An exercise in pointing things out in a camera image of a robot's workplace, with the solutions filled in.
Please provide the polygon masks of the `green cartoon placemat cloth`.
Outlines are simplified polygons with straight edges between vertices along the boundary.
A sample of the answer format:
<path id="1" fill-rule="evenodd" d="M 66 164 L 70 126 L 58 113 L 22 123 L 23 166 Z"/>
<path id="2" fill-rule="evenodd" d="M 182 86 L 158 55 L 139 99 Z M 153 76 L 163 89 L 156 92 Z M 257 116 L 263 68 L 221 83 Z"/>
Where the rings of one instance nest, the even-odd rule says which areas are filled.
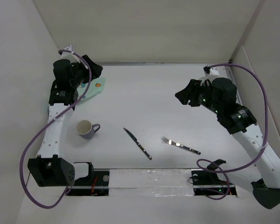
<path id="1" fill-rule="evenodd" d="M 91 98 L 95 97 L 96 95 L 100 94 L 104 89 L 105 82 L 106 82 L 105 77 L 99 77 L 99 78 L 93 79 L 91 81 L 88 91 L 86 92 L 84 97 L 81 99 L 81 101 L 91 99 Z M 81 97 L 81 95 L 85 92 L 87 86 L 88 86 L 88 83 L 81 84 L 77 88 L 78 97 Z"/>

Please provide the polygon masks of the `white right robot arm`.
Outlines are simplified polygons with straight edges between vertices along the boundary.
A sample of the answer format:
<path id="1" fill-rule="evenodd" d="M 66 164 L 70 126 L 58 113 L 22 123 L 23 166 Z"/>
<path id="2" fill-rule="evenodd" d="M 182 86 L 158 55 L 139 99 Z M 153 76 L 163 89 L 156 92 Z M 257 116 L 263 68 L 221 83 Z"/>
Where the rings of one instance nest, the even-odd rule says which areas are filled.
<path id="1" fill-rule="evenodd" d="M 236 102 L 237 87 L 228 78 L 221 77 L 217 65 L 205 66 L 205 76 L 191 79 L 185 89 L 175 94 L 183 105 L 204 106 L 217 116 L 217 121 L 243 147 L 251 161 L 241 167 L 223 170 L 224 160 L 207 161 L 202 168 L 210 183 L 224 180 L 249 191 L 266 209 L 280 204 L 280 158 L 267 141 L 268 103 L 263 84 L 254 72 L 250 73 L 258 82 L 264 97 L 265 131 L 262 132 L 256 118 L 245 106 Z"/>

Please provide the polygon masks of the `steel fork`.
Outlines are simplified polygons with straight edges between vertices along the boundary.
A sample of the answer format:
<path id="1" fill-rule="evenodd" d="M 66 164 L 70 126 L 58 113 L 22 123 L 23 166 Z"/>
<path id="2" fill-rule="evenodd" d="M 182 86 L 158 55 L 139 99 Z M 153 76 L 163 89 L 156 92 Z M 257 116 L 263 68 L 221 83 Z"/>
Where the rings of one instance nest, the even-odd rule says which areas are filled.
<path id="1" fill-rule="evenodd" d="M 182 144 L 180 144 L 180 143 L 174 142 L 174 141 L 172 141 L 172 140 L 170 140 L 170 139 L 168 139 L 168 138 L 166 138 L 166 137 L 164 137 L 164 136 L 161 137 L 161 141 L 162 141 L 163 143 L 165 143 L 165 144 L 168 144 L 168 145 L 171 145 L 171 146 L 174 146 L 174 147 L 183 149 L 183 150 L 185 150 L 185 151 L 187 151 L 187 152 L 191 152 L 191 153 L 193 153 L 193 154 L 201 155 L 201 152 L 199 152 L 199 151 L 197 151 L 197 150 L 194 150 L 194 149 L 192 149 L 192 148 L 190 148 L 190 147 L 184 146 L 184 145 L 182 145 Z"/>

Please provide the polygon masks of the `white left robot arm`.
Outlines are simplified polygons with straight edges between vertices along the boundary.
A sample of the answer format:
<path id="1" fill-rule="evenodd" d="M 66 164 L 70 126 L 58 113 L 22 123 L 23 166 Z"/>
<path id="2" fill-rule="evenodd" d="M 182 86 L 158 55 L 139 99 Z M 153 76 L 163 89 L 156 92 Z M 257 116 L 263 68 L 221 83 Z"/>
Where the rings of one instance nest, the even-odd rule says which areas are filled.
<path id="1" fill-rule="evenodd" d="M 162 147 L 163 134 L 192 139 L 196 122 L 173 96 L 175 81 L 140 79 L 108 68 L 102 96 L 78 100 L 77 90 L 52 89 L 43 143 L 28 169 L 40 187 L 93 183 L 95 170 L 185 168 L 185 153 Z"/>

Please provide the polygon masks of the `steel table knife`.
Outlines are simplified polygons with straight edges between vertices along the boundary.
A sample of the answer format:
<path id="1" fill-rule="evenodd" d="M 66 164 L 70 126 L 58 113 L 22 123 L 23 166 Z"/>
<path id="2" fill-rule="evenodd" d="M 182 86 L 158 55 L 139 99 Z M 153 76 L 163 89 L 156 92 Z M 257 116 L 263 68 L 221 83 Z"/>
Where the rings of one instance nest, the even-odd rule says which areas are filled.
<path id="1" fill-rule="evenodd" d="M 123 128 L 125 132 L 131 137 L 131 139 L 135 142 L 138 148 L 144 153 L 144 155 L 149 159 L 152 160 L 151 155 L 144 149 L 144 147 L 139 143 L 138 139 L 126 128 Z"/>

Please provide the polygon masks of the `purple ceramic mug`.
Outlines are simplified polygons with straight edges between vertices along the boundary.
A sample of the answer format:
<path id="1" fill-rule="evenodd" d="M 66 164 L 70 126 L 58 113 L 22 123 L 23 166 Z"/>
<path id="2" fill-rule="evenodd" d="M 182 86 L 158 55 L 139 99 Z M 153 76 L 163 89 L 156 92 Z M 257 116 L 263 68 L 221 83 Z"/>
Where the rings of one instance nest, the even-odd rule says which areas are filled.
<path id="1" fill-rule="evenodd" d="M 100 124 L 92 124 L 88 120 L 79 121 L 76 125 L 76 131 L 80 137 L 90 140 L 94 134 L 101 128 Z"/>

